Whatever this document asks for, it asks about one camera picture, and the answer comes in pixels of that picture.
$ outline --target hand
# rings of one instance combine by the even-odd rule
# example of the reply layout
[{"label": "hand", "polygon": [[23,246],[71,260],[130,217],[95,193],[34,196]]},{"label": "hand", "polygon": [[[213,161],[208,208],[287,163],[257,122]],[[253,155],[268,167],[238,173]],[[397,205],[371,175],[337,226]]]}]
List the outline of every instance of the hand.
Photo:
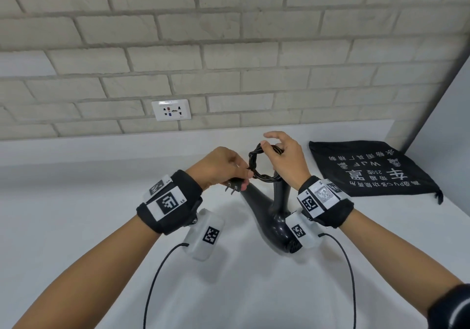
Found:
[{"label": "hand", "polygon": [[311,177],[305,162],[304,152],[297,141],[282,131],[271,131],[263,135],[266,138],[277,138],[281,143],[276,145],[284,149],[277,154],[269,142],[261,141],[261,147],[273,164],[273,169],[294,189],[299,190],[303,183]]},{"label": "hand", "polygon": [[245,190],[253,172],[248,170],[248,164],[235,151],[226,147],[217,147],[202,160],[191,166],[188,173],[204,190],[211,185],[224,184],[230,178],[245,179],[242,190]]}]

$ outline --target white marker tag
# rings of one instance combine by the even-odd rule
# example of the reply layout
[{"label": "white marker tag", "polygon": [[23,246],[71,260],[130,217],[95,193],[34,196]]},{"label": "white marker tag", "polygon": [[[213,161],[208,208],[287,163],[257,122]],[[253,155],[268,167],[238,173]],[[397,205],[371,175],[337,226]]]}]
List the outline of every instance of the white marker tag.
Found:
[{"label": "white marker tag", "polygon": [[147,204],[147,201],[149,201],[156,193],[158,193],[171,182],[172,179],[168,174],[161,178],[153,187],[145,192],[143,196],[144,203]]},{"label": "white marker tag", "polygon": [[154,219],[158,221],[185,202],[186,198],[184,197],[179,187],[174,187],[172,190],[163,194],[156,201],[152,201],[147,205],[147,207],[152,213]]},{"label": "white marker tag", "polygon": [[308,189],[305,189],[302,193],[297,196],[297,200],[300,205],[307,210],[313,218],[316,218],[321,213],[323,209],[317,204],[314,197],[310,194]]},{"label": "white marker tag", "polygon": [[326,210],[339,202],[339,196],[335,195],[321,180],[313,183],[308,189],[323,204]]},{"label": "white marker tag", "polygon": [[324,179],[323,183],[325,183],[328,186],[328,188],[330,188],[333,191],[333,193],[335,193],[339,197],[339,199],[341,200],[349,199],[349,195],[343,192],[341,189],[339,189],[336,186],[336,184],[334,184],[331,180]]}]

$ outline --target brick wall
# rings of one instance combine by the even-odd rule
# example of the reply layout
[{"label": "brick wall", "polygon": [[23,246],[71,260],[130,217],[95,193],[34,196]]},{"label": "brick wall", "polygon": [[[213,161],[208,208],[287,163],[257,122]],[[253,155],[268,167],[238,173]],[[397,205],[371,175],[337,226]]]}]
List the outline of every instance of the brick wall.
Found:
[{"label": "brick wall", "polygon": [[[0,0],[0,69],[56,74],[0,78],[0,139],[392,118],[401,147],[469,33],[470,0]],[[156,122],[169,98],[193,119]]]}]

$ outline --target black hair dryer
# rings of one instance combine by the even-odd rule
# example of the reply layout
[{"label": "black hair dryer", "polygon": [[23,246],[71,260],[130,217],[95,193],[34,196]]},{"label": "black hair dryer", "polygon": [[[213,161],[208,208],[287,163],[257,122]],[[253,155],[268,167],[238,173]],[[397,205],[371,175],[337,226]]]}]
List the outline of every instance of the black hair dryer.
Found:
[{"label": "black hair dryer", "polygon": [[286,224],[291,214],[287,209],[291,186],[280,178],[274,182],[274,200],[268,198],[253,184],[248,184],[243,197],[255,214],[262,233],[276,248],[287,253],[300,250],[302,245]]}]

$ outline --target qr code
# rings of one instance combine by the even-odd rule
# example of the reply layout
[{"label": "qr code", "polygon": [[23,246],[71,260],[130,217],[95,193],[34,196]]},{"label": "qr code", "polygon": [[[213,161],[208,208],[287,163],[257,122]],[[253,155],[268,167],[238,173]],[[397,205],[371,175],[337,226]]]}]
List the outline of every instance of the qr code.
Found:
[{"label": "qr code", "polygon": [[149,192],[150,192],[150,195],[153,195],[155,194],[156,192],[158,192],[161,188],[163,188],[163,179],[159,180],[159,182],[157,184],[155,184],[153,187],[151,187],[149,189]]},{"label": "qr code", "polygon": [[305,207],[307,211],[312,211],[318,207],[318,204],[314,201],[311,195],[307,196],[305,199],[302,200],[302,205]]},{"label": "qr code", "polygon": [[165,215],[169,213],[170,211],[172,211],[174,208],[179,206],[175,197],[171,193],[167,193],[161,198],[158,198],[156,200],[156,203],[158,204],[158,206],[160,207],[160,209]]},{"label": "qr code", "polygon": [[219,236],[219,233],[220,230],[214,229],[213,227],[209,226],[203,237],[203,241],[213,245],[215,243],[215,240],[217,239],[217,236]]},{"label": "qr code", "polygon": [[329,186],[330,189],[331,189],[332,191],[334,191],[335,193],[341,193],[341,192],[342,192],[342,190],[339,189],[339,188],[338,188],[335,184],[333,184],[333,183],[329,183],[328,186]]},{"label": "qr code", "polygon": [[326,188],[325,186],[322,186],[320,189],[315,190],[314,194],[317,197],[317,199],[321,201],[323,204],[334,197],[331,190]]},{"label": "qr code", "polygon": [[294,234],[297,236],[297,237],[302,237],[305,235],[305,231],[300,227],[299,224],[295,225],[294,227],[292,227],[292,231],[294,231]]}]

